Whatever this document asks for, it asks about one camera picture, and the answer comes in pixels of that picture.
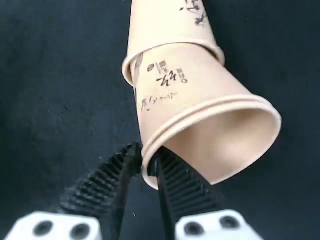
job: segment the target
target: rolled cup lip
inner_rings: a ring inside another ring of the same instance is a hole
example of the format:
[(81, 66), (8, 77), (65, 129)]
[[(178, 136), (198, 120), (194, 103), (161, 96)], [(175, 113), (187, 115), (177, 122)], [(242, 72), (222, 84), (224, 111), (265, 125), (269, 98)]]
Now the rolled cup lip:
[(134, 53), (128, 54), (128, 56), (124, 59), (124, 61), (122, 63), (122, 75), (123, 75), (124, 79), (127, 81), (127, 83), (130, 84), (132, 87), (134, 87), (132, 74), (131, 74), (131, 70), (130, 70), (131, 62), (141, 53), (149, 51), (153, 48), (157, 48), (157, 47), (160, 47), (163, 45), (169, 45), (169, 44), (194, 44), (194, 45), (198, 45), (200, 47), (207, 49), (211, 54), (213, 54), (221, 65), (225, 65), (226, 58), (225, 58), (224, 52), (221, 50), (221, 48), (217, 44), (215, 44), (213, 42), (210, 42), (210, 43), (212, 43), (212, 44), (209, 44), (208, 41), (204, 41), (201, 39), (194, 40), (193, 38), (192, 39), (183, 38), (183, 39), (177, 39), (175, 41), (170, 41), (170, 42), (166, 41), (166, 42), (156, 42), (156, 43), (150, 44), (150, 46), (146, 46), (139, 51), (135, 51)]
[(266, 145), (266, 147), (260, 153), (257, 153), (255, 159), (245, 161), (243, 163), (243, 166), (235, 169), (228, 175), (220, 179), (217, 179), (215, 182), (211, 182), (211, 184), (220, 183), (241, 172), (242, 170), (253, 164), (255, 161), (257, 161), (268, 151), (268, 149), (276, 141), (281, 130), (282, 118), (279, 112), (272, 106), (272, 104), (269, 101), (257, 95), (234, 95), (222, 97), (218, 100), (209, 100), (193, 107), (192, 109), (188, 109), (178, 114), (170, 121), (166, 122), (162, 127), (160, 127), (158, 131), (156, 131), (150, 137), (149, 141), (142, 148), (141, 155), (143, 161), (141, 166), (141, 173), (144, 181), (153, 189), (159, 190), (158, 184), (155, 184), (152, 180), (155, 179), (155, 177), (148, 176), (148, 165), (151, 161), (151, 158), (157, 152), (157, 150), (166, 141), (171, 139), (177, 133), (180, 133), (183, 130), (189, 128), (190, 126), (216, 115), (225, 114), (233, 111), (253, 109), (262, 110), (270, 113), (277, 123), (274, 135), (270, 138), (269, 144)]

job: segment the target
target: beige paper cup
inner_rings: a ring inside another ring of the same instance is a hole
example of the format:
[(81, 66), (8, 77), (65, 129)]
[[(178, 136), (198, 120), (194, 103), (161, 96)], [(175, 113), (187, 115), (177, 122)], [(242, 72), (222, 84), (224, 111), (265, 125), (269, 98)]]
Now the beige paper cup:
[(122, 65), (125, 80), (133, 85), (130, 64), (138, 55), (171, 43), (203, 46), (225, 63), (201, 0), (132, 0), (127, 57)]
[(205, 48), (166, 44), (139, 56), (133, 74), (142, 149), (142, 175), (165, 146), (212, 185), (258, 160), (274, 143), (281, 116), (250, 93)]

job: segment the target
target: black fabric background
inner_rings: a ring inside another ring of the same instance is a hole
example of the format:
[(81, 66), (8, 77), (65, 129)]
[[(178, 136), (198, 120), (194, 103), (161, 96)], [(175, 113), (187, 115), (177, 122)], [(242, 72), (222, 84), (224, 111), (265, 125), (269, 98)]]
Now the black fabric background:
[[(283, 117), (271, 150), (217, 188), (265, 239), (318, 239), (320, 3), (204, 3), (226, 67)], [(130, 7), (0, 0), (0, 239), (17, 218), (48, 209), (104, 158), (140, 140), (121, 73)], [(135, 178), (129, 194), (121, 239), (163, 240), (157, 192)]]

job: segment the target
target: screw hole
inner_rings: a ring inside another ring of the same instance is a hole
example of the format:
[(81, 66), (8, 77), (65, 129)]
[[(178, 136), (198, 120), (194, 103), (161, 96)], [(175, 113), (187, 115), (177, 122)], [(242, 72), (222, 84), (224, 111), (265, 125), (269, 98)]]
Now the screw hole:
[(40, 222), (33, 230), (33, 234), (37, 237), (47, 235), (52, 229), (53, 223), (51, 221)]
[(85, 239), (90, 232), (90, 227), (87, 224), (79, 224), (73, 227), (71, 230), (71, 238), (74, 240), (83, 240)]
[(185, 225), (184, 231), (187, 235), (191, 236), (199, 236), (205, 232), (204, 228), (197, 222), (189, 222)]
[(237, 219), (232, 216), (225, 216), (221, 218), (220, 223), (225, 229), (237, 229), (240, 226)]

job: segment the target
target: ribbed rubber pad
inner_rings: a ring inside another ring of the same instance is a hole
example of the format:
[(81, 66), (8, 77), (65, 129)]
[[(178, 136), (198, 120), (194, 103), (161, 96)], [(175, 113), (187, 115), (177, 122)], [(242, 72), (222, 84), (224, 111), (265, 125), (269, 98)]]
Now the ribbed rubber pad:
[(179, 156), (162, 147), (152, 162), (167, 239), (174, 239), (176, 223), (182, 217), (222, 209), (212, 186)]
[(128, 145), (60, 199), (59, 213), (109, 220), (108, 239), (118, 239), (131, 177), (141, 172), (141, 147)]

